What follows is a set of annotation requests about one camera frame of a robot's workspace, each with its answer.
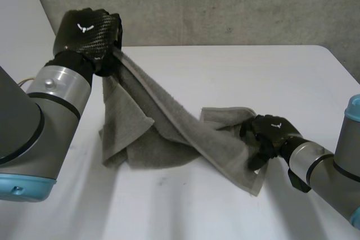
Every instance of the cable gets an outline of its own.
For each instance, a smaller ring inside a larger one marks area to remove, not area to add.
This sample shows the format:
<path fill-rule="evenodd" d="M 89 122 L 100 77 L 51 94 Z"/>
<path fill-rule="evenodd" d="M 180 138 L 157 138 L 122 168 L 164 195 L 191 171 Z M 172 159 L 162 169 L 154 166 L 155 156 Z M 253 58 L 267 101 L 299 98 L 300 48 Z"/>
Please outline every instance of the cable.
<path fill-rule="evenodd" d="M 27 81 L 31 81 L 31 80 L 34 80 L 35 77 L 29 77 L 29 78 L 26 78 L 24 80 L 21 80 L 20 82 L 18 82 L 18 86 L 22 87 Z"/>

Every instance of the silver cylindrical joint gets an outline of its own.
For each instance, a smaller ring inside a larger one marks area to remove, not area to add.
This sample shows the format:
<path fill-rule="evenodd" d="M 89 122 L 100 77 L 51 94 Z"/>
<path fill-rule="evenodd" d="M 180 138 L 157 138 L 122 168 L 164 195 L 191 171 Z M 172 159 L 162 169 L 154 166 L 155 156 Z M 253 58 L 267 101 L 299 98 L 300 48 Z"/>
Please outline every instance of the silver cylindrical joint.
<path fill-rule="evenodd" d="M 39 97 L 36 94 L 40 93 L 60 98 L 71 104 L 81 116 L 91 87 L 85 78 L 67 67 L 46 66 L 40 70 L 26 92 L 31 97 Z"/>
<path fill-rule="evenodd" d="M 329 155 L 332 156 L 333 154 L 319 144 L 306 142 L 293 151 L 290 156 L 289 167 L 302 181 L 309 184 L 309 177 L 314 164 Z"/>

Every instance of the towel fold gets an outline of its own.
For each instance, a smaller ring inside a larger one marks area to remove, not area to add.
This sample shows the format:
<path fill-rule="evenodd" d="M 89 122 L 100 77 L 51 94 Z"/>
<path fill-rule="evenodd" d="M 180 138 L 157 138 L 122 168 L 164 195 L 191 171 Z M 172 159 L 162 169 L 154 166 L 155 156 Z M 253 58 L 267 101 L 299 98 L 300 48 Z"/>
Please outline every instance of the towel fold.
<path fill-rule="evenodd" d="M 204 156 L 238 187 L 257 195 L 266 167 L 258 173 L 246 162 L 259 148 L 252 134 L 243 142 L 241 123 L 255 112 L 249 108 L 203 108 L 200 120 L 123 52 L 116 74 L 103 79 L 105 124 L 103 163 L 117 166 L 126 159 L 132 167 L 165 168 Z"/>

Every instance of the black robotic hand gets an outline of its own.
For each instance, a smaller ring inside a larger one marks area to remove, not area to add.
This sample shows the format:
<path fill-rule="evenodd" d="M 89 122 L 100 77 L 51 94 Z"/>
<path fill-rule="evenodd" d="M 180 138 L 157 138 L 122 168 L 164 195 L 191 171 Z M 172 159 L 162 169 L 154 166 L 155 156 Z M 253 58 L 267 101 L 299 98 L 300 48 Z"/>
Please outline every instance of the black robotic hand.
<path fill-rule="evenodd" d="M 122 21 L 117 13 L 110 15 L 90 8 L 68 11 L 57 32 L 53 54 L 77 53 L 91 63 L 93 73 L 109 76 L 116 64 L 112 52 L 114 47 L 121 49 L 122 36 Z"/>
<path fill-rule="evenodd" d="M 307 141 L 288 120 L 279 116 L 258 115 L 253 117 L 243 123 L 240 137 L 243 138 L 248 131 L 254 133 L 257 141 L 260 142 L 259 152 L 250 158 L 247 165 L 253 171 L 260 169 L 269 159 L 277 156 L 284 158 L 289 164 L 294 149 Z M 311 190 L 290 169 L 288 175 L 294 188 L 302 192 Z"/>

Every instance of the white logo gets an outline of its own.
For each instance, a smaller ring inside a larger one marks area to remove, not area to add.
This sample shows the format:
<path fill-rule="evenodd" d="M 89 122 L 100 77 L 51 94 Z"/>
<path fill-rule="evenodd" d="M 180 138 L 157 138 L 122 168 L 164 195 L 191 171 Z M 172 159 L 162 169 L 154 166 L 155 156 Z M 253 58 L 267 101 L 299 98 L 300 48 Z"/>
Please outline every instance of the white logo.
<path fill-rule="evenodd" d="M 275 124 L 271 124 L 271 125 L 274 126 L 275 128 L 281 128 L 281 123 L 278 125 L 275 125 Z"/>
<path fill-rule="evenodd" d="M 88 28 L 82 28 L 80 24 L 78 24 L 78 28 L 83 32 L 85 33 L 86 31 L 90 30 L 90 29 L 93 29 L 94 26 L 89 26 Z"/>

